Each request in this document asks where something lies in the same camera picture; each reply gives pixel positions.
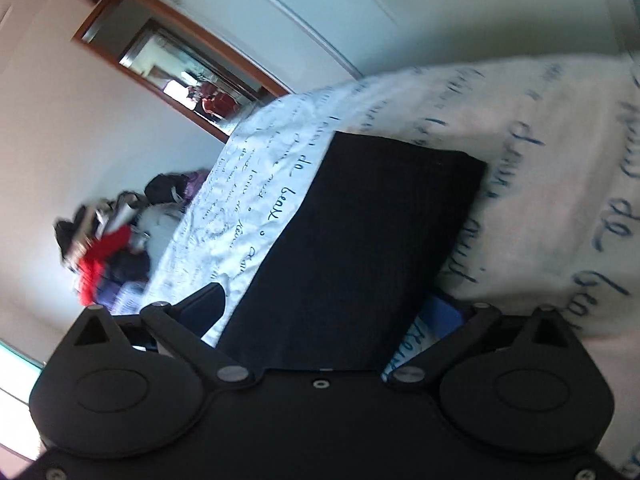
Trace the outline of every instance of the pile of clothes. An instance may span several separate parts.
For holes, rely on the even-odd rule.
[[[140,310],[146,282],[209,171],[160,174],[144,194],[123,191],[56,220],[62,265],[76,276],[82,306],[101,304],[114,315]]]

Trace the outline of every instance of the black bag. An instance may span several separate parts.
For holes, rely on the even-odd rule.
[[[56,223],[53,224],[53,229],[56,234],[56,242],[58,243],[58,247],[60,247],[60,259],[64,260],[65,255],[71,247],[71,242],[74,240],[74,236],[84,219],[84,215],[86,213],[86,206],[81,205],[74,214],[74,220],[71,222],[66,219],[58,219]],[[94,218],[94,222],[91,226],[90,232],[87,233],[89,236],[93,236],[95,234],[96,229],[98,228],[98,219]]]
[[[184,174],[159,174],[145,187],[145,195],[152,205],[180,202],[189,177]]]
[[[122,249],[113,254],[106,263],[103,278],[121,285],[127,282],[146,282],[151,269],[151,261],[146,251],[132,253]]]

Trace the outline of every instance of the white wall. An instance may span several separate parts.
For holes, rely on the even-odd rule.
[[[223,146],[70,42],[90,10],[46,0],[0,77],[0,337],[40,359],[55,346],[50,330],[62,335],[81,311],[60,267],[56,217],[158,173],[211,167]],[[30,315],[53,329],[27,330]]]
[[[613,54],[606,0],[280,0],[364,74],[557,52]]]
[[[353,79],[349,70],[269,0],[162,1],[234,47],[293,92]]]
[[[15,478],[24,471],[31,462],[0,447],[0,471],[7,478]]]

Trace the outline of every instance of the window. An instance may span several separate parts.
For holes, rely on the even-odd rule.
[[[36,460],[40,434],[29,412],[29,395],[40,368],[0,342],[0,445]]]

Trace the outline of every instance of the red clothing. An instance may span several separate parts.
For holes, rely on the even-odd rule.
[[[126,248],[130,237],[131,227],[122,226],[116,232],[104,235],[100,240],[94,240],[84,256],[80,258],[78,261],[80,272],[78,298],[82,306],[95,303],[95,289],[102,279],[104,261],[112,254]]]
[[[238,110],[238,103],[230,95],[219,92],[210,98],[204,98],[202,100],[202,108],[208,114],[216,114],[222,118],[227,118]]]

